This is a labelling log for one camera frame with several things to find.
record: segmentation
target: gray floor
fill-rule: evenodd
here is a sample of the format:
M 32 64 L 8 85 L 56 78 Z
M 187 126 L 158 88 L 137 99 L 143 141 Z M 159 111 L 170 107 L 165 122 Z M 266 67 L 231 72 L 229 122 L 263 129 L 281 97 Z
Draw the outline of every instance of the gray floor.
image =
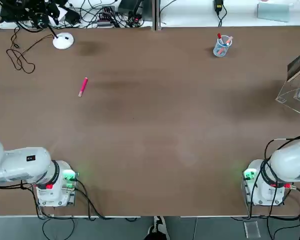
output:
M 165 219 L 171 240 L 246 239 L 243 222 L 228 217 L 198 218 L 197 223 L 195 217 L 173 216 Z M 153 218 L 142 217 L 135 222 L 128 222 L 120 218 L 106 221 L 98 219 L 94 222 L 84 219 L 75 219 L 74 221 L 75 230 L 69 240 L 143 240 Z M 0 217 L 0 240 L 46 240 L 42 233 L 43 222 L 35 217 Z M 298 223 L 271 219 L 270 229 L 273 234 L 278 228 L 296 224 Z M 270 240 L 266 220 L 259 219 L 258 226 L 261 238 Z M 51 240 L 64 240 L 71 229 L 71 220 L 51 220 L 44 227 L 46 235 Z M 275 236 L 275 239 L 298 240 L 299 234 L 299 227 L 284 229 Z

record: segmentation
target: pink marker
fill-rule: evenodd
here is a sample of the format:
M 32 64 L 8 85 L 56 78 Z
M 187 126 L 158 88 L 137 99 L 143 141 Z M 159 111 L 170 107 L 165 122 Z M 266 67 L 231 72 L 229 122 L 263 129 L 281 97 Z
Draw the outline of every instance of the pink marker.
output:
M 83 83 L 82 83 L 82 86 L 81 86 L 81 89 L 80 89 L 78 97 L 81 98 L 82 94 L 84 93 L 84 90 L 86 88 L 87 83 L 88 83 L 88 78 L 85 77 L 84 80 L 83 80 Z

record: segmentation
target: white device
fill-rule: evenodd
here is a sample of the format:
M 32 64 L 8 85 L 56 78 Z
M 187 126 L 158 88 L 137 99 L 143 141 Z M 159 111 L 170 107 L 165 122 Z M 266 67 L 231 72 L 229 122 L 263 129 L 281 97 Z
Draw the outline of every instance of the white device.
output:
M 68 49 L 74 44 L 74 37 L 68 32 L 61 32 L 53 37 L 53 45 L 60 50 Z
M 267 163 L 271 166 L 273 173 L 263 159 L 254 160 L 249 164 L 243 172 L 243 190 L 247 202 L 251 203 L 254 188 L 252 196 L 254 205 L 271 206 L 275 195 L 273 205 L 278 206 L 283 202 L 285 185 L 300 182 L 300 141 L 276 150 Z M 277 190 L 274 174 L 278 179 Z
M 73 204 L 77 176 L 68 163 L 51 160 L 43 147 L 4 150 L 0 143 L 0 184 L 26 181 L 36 188 L 40 206 Z

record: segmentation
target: shoe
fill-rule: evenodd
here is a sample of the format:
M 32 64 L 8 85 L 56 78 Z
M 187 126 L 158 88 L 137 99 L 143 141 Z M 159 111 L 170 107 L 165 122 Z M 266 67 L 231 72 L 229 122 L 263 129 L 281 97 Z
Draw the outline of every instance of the shoe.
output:
M 151 227 L 149 227 L 148 234 L 151 232 L 160 232 L 165 235 L 166 240 L 170 240 L 170 236 L 167 231 L 166 221 L 163 216 L 154 216 L 154 224 Z

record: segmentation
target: pen holder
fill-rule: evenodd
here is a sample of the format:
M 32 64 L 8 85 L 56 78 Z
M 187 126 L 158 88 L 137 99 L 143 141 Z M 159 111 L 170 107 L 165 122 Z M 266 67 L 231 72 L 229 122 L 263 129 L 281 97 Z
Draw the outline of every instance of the pen holder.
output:
M 216 40 L 216 44 L 213 49 L 213 54 L 217 57 L 224 57 L 232 44 L 232 39 L 228 42 L 228 46 L 226 42 L 230 39 L 229 36 L 222 35 L 221 39 Z

